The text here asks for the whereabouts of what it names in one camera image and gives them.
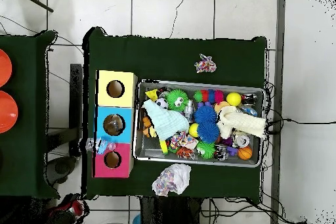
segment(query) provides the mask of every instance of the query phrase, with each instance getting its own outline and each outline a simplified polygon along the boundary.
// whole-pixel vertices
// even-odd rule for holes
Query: yellow box
[[[98,105],[107,107],[134,107],[137,79],[132,72],[97,70]],[[122,88],[121,94],[117,93],[117,97],[112,97],[116,95],[116,91],[118,90],[116,86]]]

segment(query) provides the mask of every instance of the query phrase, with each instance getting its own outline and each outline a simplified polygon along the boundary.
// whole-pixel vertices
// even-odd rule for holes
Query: green spiky ball
[[[215,144],[214,143],[206,143],[203,141],[200,141],[196,146],[197,151],[201,152],[204,151],[203,154],[201,154],[201,157],[208,160],[213,157],[213,154],[215,153]]]
[[[201,91],[196,91],[194,95],[194,99],[196,102],[201,102],[203,101],[203,95]]]
[[[166,100],[168,102],[168,109],[181,112],[188,104],[188,95],[184,91],[176,89],[166,96]]]

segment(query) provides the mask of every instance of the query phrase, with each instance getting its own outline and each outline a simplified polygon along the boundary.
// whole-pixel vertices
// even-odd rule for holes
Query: soccer ball
[[[168,109],[168,102],[164,98],[157,99],[155,103],[164,109]]]

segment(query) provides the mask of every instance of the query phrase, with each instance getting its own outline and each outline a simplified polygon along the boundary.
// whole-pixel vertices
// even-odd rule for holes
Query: light blue cloth
[[[146,109],[160,140],[166,140],[178,131],[188,132],[188,120],[177,111],[163,109],[150,99],[142,107]]]

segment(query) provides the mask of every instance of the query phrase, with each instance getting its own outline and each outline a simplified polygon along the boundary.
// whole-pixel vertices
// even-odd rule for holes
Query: pink box
[[[115,153],[119,155],[119,163],[116,168],[110,168],[105,163],[105,155],[111,152],[106,149],[103,154],[94,157],[94,174],[96,178],[128,178],[133,168],[130,143],[116,143]]]

